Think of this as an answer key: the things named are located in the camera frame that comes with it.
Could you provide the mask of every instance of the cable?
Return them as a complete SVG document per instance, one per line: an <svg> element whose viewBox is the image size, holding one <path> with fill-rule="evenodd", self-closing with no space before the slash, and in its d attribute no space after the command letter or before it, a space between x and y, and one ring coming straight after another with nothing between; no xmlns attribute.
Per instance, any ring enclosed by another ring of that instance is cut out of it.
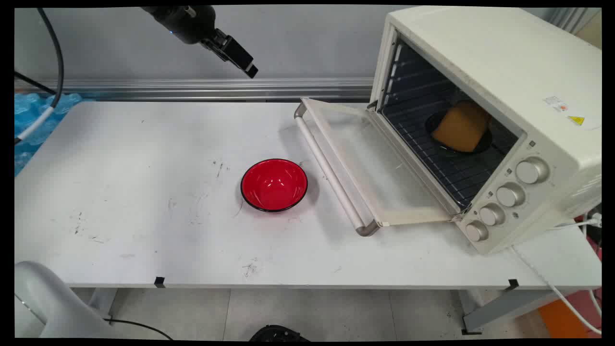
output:
<svg viewBox="0 0 615 346"><path fill-rule="evenodd" d="M48 92L48 93L50 93L52 95L55 95L55 91L53 91L52 89L49 89L48 87L42 85L41 83L39 83L39 82L37 82L37 81L27 77L27 76L24 76L23 74L15 71L15 70L13 72L15 72L15 77L17 77L17 78L21 79L22 81L30 84L31 86L35 86L35 87L39 88L42 91Z"/></svg>
<svg viewBox="0 0 615 346"><path fill-rule="evenodd" d="M600 315L600 318L602 318L602 309L600 308L600 305L598 305L598 302L596 301L596 296L593 294L593 291L587 291L589 293L589 299L592 300L593 306L596 308L596 312L598 312L598 315Z"/></svg>
<svg viewBox="0 0 615 346"><path fill-rule="evenodd" d="M17 143L21 142L22 140L26 139L27 136L29 136L32 132L34 132L34 130L36 130L36 128L39 127L51 115L51 113L55 109L55 106L60 101L60 97L62 96L62 88L64 86L64 59L62 58L62 50L60 49L60 43L58 42L58 38L55 35L54 28L51 26L51 23L49 22L49 19L47 18L45 11L43 11L43 9L40 7L38 7L37 10L39 14L41 15L42 21L45 23L45 26L47 27L47 31L49 31L51 40L54 43L55 55L57 56L57 60L58 60L58 91L56 91L55 93L55 97L54 97L54 100L51 102L51 106L48 107L43 112L43 114L41 114L41 116L32 125L30 125L22 133L17 135L17 138L15 138L15 145L17 145Z"/></svg>
<svg viewBox="0 0 615 346"><path fill-rule="evenodd" d="M54 100L51 103L51 107L55 108L55 106L60 101L60 97L62 96L62 88L64 86L64 58L62 58L62 50L60 49L60 43L58 42L58 38L55 35L54 28L51 26L51 23L49 22L49 18L47 18L45 11L43 11L43 9L40 7L38 7L36 10L38 10L39 14L41 15L42 21L45 22L45 26L47 27L49 35L51 36L51 41L53 41L54 43L55 54L58 59L58 92L55 94Z"/></svg>
<svg viewBox="0 0 615 346"><path fill-rule="evenodd" d="M530 267L536 273L536 275L538 275L538 277L540 277L540 279L542 279L547 285L549 285L549 287L553 290L553 292L555 292L555 294L561 299L561 301L564 302L564 304L566 304L566 306L570 309L570 311L572 311L572 313L574 313L574 315L577 316L579 321L581 321L586 327L591 329L592 332L594 332L594 333L596 333L598 335L602 335L602 331L598 330L596 327L594 327L591 324L589 324L589 322L587 322L585 320L585 318L583 318L583 316L581 316L581 314L570 304L568 299L566 299L566 297L564 297L564 295L560 292L560 290L558 290L555 286L553 286L553 284L551 284L549 282L549 280L547 280L544 276L542 276L540 274L540 272L538 270L536 270L536 268L534 268L534 266L523 255L521 255L517 251L517 249L515 248L514 245L511 245L510 248L513 250L514 253L517 254L517 256L523 261L523 263L525 263L525 265Z"/></svg>
<svg viewBox="0 0 615 346"><path fill-rule="evenodd" d="M572 227L572 226L595 225L598 222L599 221L596 220L596 219L589 219L589 220L583 221L583 222L577 222L577 223L571 223L569 225L553 227L553 228L550 228L549 230L550 231L552 231L552 230L561 230L563 228L568 228L568 227Z"/></svg>
<svg viewBox="0 0 615 346"><path fill-rule="evenodd" d="M137 322L132 322L132 321L114 320L113 318L103 318L103 320L105 320L105 321L107 321L107 322L117 322L117 323L134 324L134 325L136 325L136 326L143 327L143 328L147 328L147 329L153 330L153 331L155 331L155 332L158 332L158 333L160 333L160 334L164 335L167 339L169 339L169 340L173 340L173 339L171 339L171 337L170 337L170 336L168 336L168 335L164 334L164 332L162 332L162 331L160 331L160 330L158 330L158 329L156 329L156 328L154 328L154 327L146 326L145 324L141 324L141 323L137 323Z"/></svg>
<svg viewBox="0 0 615 346"><path fill-rule="evenodd" d="M583 222L587 221L587 214L589 214L589 211L583 214ZM583 236L587 238L587 224L583 225L581 232L583 232Z"/></svg>

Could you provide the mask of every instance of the oven knob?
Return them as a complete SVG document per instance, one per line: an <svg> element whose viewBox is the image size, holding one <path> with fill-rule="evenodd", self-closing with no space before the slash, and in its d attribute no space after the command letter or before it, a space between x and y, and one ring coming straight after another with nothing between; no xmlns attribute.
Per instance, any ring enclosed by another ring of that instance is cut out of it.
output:
<svg viewBox="0 0 615 346"><path fill-rule="evenodd" d="M497 204L488 204L480 208L480 219L487 226L495 226L504 222L504 211Z"/></svg>
<svg viewBox="0 0 615 346"><path fill-rule="evenodd" d="M528 158L517 165L517 177L526 184L541 183L549 176L549 167L539 158Z"/></svg>
<svg viewBox="0 0 615 346"><path fill-rule="evenodd" d="M466 235L471 241L481 241L489 237L489 232L485 225L474 221L466 226Z"/></svg>
<svg viewBox="0 0 615 346"><path fill-rule="evenodd" d="M525 192L515 183L505 183L496 191L498 202L503 206L514 207L525 202Z"/></svg>

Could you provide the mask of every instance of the tiled floor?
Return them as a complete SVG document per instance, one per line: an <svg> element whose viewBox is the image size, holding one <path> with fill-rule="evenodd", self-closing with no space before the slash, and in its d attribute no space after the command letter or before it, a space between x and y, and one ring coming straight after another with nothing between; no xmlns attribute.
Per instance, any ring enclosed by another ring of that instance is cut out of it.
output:
<svg viewBox="0 0 615 346"><path fill-rule="evenodd" d="M84 301L93 292L74 291ZM18 305L16 300L15 335L36 335L42 325L28 321ZM183 340L249 340L267 324L288 327L311 341L549 337L536 312L487 326L480 336L462 336L461 304L451 291L120 289L111 313ZM130 339L163 339L138 326L118 323L116 328Z"/></svg>

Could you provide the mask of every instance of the bowl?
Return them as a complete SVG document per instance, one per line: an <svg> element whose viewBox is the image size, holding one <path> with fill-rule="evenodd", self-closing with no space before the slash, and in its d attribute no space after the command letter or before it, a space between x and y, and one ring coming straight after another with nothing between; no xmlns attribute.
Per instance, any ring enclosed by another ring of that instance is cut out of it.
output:
<svg viewBox="0 0 615 346"><path fill-rule="evenodd" d="M444 143L440 142L439 140L433 138L431 136L431 133L435 131L436 128L438 128L438 125L440 125L440 122L442 122L442 119L444 119L445 115L446 111L441 111L432 114L427 120L425 120L425 131L427 131L427 133L429 134L429 138L436 144L436 147L439 147L439 149L441 149L444 153L451 153L454 155L474 155L482 153L483 151L486 151L487 149L489 149L489 147L491 147L493 136L491 135L491 131L489 131L489 128L487 128L487 130L483 134L483 137L481 137L478 141L478 144L476 144L476 148L474 148L474 150L470 152L457 151L449 147L448 145L445 145Z"/></svg>
<svg viewBox="0 0 615 346"><path fill-rule="evenodd" d="M303 169L285 159L267 159L254 164L241 178L241 195L251 207L279 212L297 205L308 190Z"/></svg>

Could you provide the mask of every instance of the table leg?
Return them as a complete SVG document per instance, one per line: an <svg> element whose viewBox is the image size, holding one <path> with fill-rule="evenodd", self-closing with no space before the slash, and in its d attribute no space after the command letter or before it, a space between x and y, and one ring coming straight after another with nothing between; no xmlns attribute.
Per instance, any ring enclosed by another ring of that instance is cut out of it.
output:
<svg viewBox="0 0 615 346"><path fill-rule="evenodd" d="M115 299L117 288L96 288L88 305L103 318L111 318L109 312Z"/></svg>
<svg viewBox="0 0 615 346"><path fill-rule="evenodd" d="M477 291L458 291L465 334L480 334L487 324L512 320L557 299L552 291L513 289L483 304Z"/></svg>

